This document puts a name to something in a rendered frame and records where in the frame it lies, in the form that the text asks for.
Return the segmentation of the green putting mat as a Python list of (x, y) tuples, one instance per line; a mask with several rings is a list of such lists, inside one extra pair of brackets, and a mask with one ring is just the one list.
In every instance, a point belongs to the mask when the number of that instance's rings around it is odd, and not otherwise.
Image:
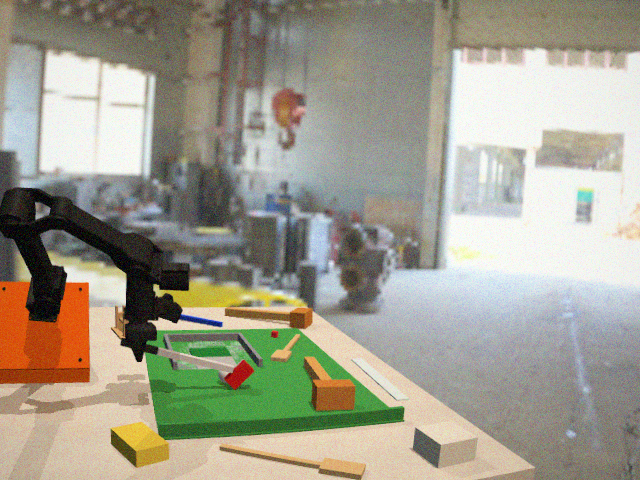
[[(271, 331), (278, 331), (278, 337), (271, 337)], [(190, 369), (190, 363), (177, 360), (178, 364), (189, 365), (187, 370), (173, 370), (170, 358), (146, 353), (150, 390), (153, 398), (156, 424), (163, 422), (186, 422), (208, 420), (231, 420), (243, 418), (267, 418), (301, 414), (325, 414), (360, 411), (389, 407), (380, 398), (356, 380), (338, 362), (327, 355), (298, 328), (237, 329), (237, 330), (157, 330), (157, 340), (146, 344), (166, 349), (163, 333), (241, 333), (263, 359), (263, 367), (258, 367), (250, 355), (243, 350), (236, 351), (236, 364), (244, 359), (254, 370), (236, 389), (219, 379), (218, 370)], [(291, 356), (286, 362), (272, 361), (277, 350), (283, 350), (296, 335), (300, 338), (289, 350)], [(240, 354), (240, 355), (237, 355)], [(244, 355), (241, 355), (244, 354)], [(239, 356), (239, 358), (238, 358)], [(312, 378), (304, 368), (304, 357), (314, 357), (332, 380), (349, 380), (355, 385), (354, 410), (316, 411), (311, 403)], [(238, 361), (239, 360), (239, 361)], [(252, 436), (274, 433), (294, 433), (346, 427), (404, 422), (401, 420), (369, 422), (360, 424), (306, 428), (275, 432), (253, 432), (243, 434), (222, 434), (182, 437), (162, 437), (165, 440), (222, 438), (232, 436)]]

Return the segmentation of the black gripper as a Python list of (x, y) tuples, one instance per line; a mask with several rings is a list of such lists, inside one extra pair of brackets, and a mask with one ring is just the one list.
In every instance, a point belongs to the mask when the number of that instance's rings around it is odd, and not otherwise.
[(125, 340), (129, 342), (137, 362), (142, 362), (146, 342), (157, 340), (156, 325), (150, 322), (153, 309), (153, 290), (143, 292), (126, 288), (124, 319), (129, 323), (125, 324)]

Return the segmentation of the yellow block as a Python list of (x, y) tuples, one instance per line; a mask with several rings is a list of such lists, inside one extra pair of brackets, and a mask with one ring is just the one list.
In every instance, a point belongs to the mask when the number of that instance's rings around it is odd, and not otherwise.
[(111, 445), (137, 467), (169, 460), (169, 443), (143, 422), (110, 428)]

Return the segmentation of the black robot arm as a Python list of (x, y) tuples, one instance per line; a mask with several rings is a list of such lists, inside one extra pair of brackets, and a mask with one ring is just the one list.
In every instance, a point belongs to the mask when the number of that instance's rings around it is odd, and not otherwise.
[[(49, 216), (36, 219), (35, 203), (50, 207)], [(35, 220), (36, 219), (36, 220)], [(126, 273), (126, 288), (151, 291), (189, 291), (190, 265), (163, 263), (163, 251), (148, 238), (134, 232), (123, 233), (72, 204), (65, 197), (51, 196), (42, 189), (16, 187), (5, 191), (0, 205), (0, 232), (15, 240), (32, 275), (25, 308), (30, 321), (57, 321), (67, 273), (53, 265), (39, 234), (63, 230), (109, 255)], [(152, 321), (159, 318), (177, 323), (183, 309), (170, 294), (154, 296)], [(31, 319), (30, 319), (31, 317)], [(54, 321), (55, 320), (55, 321)]]

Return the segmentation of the orange-brown toy putter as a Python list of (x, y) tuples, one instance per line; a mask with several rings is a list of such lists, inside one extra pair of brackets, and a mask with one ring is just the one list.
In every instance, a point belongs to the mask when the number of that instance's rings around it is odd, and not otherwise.
[(311, 403), (316, 411), (354, 410), (355, 385), (332, 380), (314, 357), (304, 357), (304, 368), (312, 378)]
[(306, 328), (313, 323), (313, 309), (296, 308), (290, 313), (249, 308), (225, 308), (225, 316), (289, 321), (289, 327)]

